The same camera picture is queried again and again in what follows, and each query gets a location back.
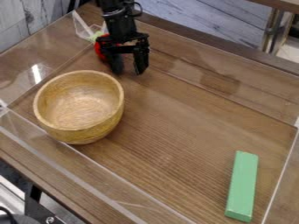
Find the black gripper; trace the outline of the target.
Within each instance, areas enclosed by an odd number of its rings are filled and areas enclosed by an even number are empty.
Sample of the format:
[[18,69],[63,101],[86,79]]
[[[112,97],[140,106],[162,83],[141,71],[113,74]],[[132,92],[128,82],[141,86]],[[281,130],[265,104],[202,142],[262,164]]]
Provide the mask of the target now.
[[106,61],[113,74],[121,74],[124,70],[124,61],[120,54],[133,54],[134,58],[134,73],[140,75],[148,68],[148,54],[149,54],[149,42],[148,35],[145,33],[134,33],[130,37],[116,40],[107,34],[106,37],[97,38],[98,41],[103,41],[102,53],[106,56]]

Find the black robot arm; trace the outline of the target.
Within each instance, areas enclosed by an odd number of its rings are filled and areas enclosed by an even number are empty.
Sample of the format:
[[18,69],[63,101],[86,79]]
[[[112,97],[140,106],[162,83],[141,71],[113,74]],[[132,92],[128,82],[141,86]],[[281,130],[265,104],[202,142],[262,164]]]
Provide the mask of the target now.
[[134,18],[141,16],[142,11],[133,13],[133,9],[140,3],[134,0],[97,0],[97,3],[106,25],[106,34],[95,37],[95,54],[109,65],[113,74],[121,74],[124,70],[121,55],[132,54],[134,73],[141,74],[149,64],[149,35],[136,29]]

